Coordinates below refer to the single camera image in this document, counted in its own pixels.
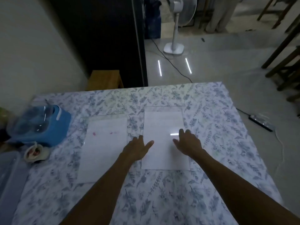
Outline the wooden stool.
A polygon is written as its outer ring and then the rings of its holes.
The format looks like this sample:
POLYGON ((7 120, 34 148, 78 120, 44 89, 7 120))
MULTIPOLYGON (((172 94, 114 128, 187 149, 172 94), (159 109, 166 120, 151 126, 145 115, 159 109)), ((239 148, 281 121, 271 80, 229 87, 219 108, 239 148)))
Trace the wooden stool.
POLYGON ((85 91, 124 88, 119 70, 93 70, 85 91))

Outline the clean glossy white sheet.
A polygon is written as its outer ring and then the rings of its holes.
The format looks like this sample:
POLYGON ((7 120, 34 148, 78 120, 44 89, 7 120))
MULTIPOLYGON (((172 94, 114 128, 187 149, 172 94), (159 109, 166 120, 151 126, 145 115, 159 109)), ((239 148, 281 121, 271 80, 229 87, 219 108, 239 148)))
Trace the clean glossy white sheet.
POLYGON ((147 106, 144 112, 143 138, 153 146, 141 160, 143 170, 190 170, 189 157, 180 152, 173 139, 179 140, 184 129, 184 106, 147 106))

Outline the small white bowl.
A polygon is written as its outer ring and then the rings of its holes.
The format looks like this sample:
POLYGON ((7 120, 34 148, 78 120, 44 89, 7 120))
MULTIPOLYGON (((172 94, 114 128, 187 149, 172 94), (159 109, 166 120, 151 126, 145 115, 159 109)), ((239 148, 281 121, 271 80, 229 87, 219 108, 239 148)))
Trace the small white bowl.
POLYGON ((48 147, 42 146, 37 142, 27 148, 24 153, 24 160, 28 163, 41 162, 50 156, 50 149, 48 147))

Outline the person's right hand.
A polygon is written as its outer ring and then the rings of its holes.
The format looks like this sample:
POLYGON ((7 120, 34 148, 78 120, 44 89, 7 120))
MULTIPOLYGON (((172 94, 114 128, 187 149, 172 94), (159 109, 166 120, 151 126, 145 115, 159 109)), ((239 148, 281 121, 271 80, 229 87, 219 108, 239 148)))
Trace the person's right hand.
POLYGON ((184 155, 187 155, 192 159, 197 159, 206 152, 202 148, 200 140, 192 134, 190 130, 184 131, 183 129, 180 129, 178 136, 178 140, 181 142, 181 148, 177 149, 184 155))

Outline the floral blue white tablecloth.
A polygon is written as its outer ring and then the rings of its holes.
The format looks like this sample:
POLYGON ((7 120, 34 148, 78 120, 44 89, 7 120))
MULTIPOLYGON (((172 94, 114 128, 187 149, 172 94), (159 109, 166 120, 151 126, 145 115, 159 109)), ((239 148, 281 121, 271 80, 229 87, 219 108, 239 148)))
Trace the floral blue white tablecloth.
MULTIPOLYGON (((182 106, 184 126, 204 149, 269 197, 283 204, 257 148, 222 82, 37 95, 72 115, 67 138, 30 169, 12 225, 57 225, 91 188, 77 174, 90 116, 124 113, 127 139, 143 133, 146 106, 182 106)), ((111 224, 237 224, 203 170, 130 168, 111 224)))

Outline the dark wooden chair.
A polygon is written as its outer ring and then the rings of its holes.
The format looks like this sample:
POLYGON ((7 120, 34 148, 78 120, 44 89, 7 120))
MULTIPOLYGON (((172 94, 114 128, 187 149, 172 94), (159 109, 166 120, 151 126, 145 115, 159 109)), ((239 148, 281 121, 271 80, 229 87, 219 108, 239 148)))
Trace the dark wooden chair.
POLYGON ((257 21, 260 21, 260 19, 266 15, 266 14, 273 14, 278 17, 276 23, 273 25, 272 29, 276 29, 282 22, 282 20, 285 18, 287 13, 291 10, 291 8, 294 6, 294 4, 298 0, 275 0, 275 3, 273 4, 273 7, 278 3, 278 2, 284 2, 287 4, 284 10, 268 10, 268 8, 271 6, 274 0, 269 0, 264 9, 262 10, 261 14, 258 16, 257 21))
MULTIPOLYGON (((300 22, 292 29, 283 42, 276 48, 266 62, 261 66, 262 69, 266 69, 279 54, 290 44, 290 42, 300 34, 300 22)), ((272 68, 266 75, 266 78, 271 78, 274 75, 278 75, 282 80, 282 84, 277 87, 277 91, 283 91, 287 87, 290 87, 296 83, 298 86, 296 89, 299 91, 295 95, 289 96, 286 100, 288 102, 295 102, 300 99, 300 45, 296 46, 286 58, 284 58, 279 64, 272 68)))

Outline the white standing fan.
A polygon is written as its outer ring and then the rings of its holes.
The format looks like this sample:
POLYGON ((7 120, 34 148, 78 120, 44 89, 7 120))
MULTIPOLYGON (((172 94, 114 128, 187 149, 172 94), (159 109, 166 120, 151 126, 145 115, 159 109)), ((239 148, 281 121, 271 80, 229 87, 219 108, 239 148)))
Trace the white standing fan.
POLYGON ((163 52, 171 55, 181 55, 184 45, 178 43, 178 27, 187 26, 193 19, 197 9, 197 0, 166 0, 174 18, 172 42, 166 43, 163 52))

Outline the dark blue bin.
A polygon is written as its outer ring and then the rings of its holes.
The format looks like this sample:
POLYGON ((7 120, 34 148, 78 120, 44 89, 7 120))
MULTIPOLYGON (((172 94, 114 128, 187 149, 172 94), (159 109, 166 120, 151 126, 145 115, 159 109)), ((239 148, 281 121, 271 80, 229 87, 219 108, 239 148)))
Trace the dark blue bin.
POLYGON ((144 37, 146 40, 161 38, 160 0, 144 1, 144 37))

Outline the person's left hand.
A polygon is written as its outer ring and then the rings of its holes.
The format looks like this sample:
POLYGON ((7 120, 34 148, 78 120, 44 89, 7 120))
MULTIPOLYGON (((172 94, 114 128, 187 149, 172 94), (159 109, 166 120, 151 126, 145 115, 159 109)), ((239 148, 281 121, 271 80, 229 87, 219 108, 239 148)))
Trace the person's left hand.
POLYGON ((135 162, 144 158, 149 150, 144 150, 144 146, 147 143, 144 143, 143 135, 138 137, 133 137, 133 139, 123 148, 121 153, 122 157, 125 158, 128 162, 135 162))

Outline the black power strip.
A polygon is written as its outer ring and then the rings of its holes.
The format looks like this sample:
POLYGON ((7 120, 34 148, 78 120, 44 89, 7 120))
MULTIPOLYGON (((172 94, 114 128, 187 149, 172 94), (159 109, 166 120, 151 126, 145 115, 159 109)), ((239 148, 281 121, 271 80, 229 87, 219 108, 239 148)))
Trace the black power strip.
POLYGON ((275 132, 275 127, 259 115, 249 115, 248 119, 269 132, 275 132))

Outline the white sheet with red stains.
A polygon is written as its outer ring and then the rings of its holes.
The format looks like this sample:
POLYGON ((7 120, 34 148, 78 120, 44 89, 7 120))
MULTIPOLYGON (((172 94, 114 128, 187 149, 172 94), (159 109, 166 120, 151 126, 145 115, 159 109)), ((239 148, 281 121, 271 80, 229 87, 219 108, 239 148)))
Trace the white sheet with red stains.
POLYGON ((127 145, 125 114, 92 116, 81 150, 77 183, 94 183, 114 164, 127 145))

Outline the tall black cabinet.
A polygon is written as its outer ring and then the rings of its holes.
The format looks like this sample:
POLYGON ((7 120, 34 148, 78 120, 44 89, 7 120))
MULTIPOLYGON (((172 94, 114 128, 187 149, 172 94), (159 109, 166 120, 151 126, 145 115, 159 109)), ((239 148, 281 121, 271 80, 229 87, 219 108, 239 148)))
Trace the tall black cabinet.
POLYGON ((142 0, 47 0, 87 70, 119 70, 125 88, 147 87, 142 0))

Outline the blue appliance with clear lid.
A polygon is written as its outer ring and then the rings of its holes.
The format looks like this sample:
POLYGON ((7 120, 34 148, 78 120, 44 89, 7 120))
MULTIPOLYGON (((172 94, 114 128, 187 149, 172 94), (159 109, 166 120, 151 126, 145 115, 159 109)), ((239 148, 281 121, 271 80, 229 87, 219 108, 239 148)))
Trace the blue appliance with clear lid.
POLYGON ((10 138, 7 143, 54 147, 67 136, 70 122, 71 114, 58 105, 29 106, 8 122, 6 132, 10 138))

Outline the person's right forearm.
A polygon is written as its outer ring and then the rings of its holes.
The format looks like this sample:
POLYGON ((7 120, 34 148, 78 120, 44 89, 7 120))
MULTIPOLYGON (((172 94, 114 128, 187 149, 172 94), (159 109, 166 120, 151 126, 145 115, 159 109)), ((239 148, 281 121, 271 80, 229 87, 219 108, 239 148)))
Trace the person's right forearm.
POLYGON ((193 148, 190 156, 204 170, 239 225, 300 225, 300 218, 204 149, 193 148))

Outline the clear plastic storage box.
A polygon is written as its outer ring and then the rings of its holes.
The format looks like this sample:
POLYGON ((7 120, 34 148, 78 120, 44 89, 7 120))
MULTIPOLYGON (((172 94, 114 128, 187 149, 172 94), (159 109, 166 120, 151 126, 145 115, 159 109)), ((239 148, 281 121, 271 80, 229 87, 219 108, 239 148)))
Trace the clear plastic storage box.
POLYGON ((29 170, 18 151, 0 154, 0 225, 11 225, 29 170))

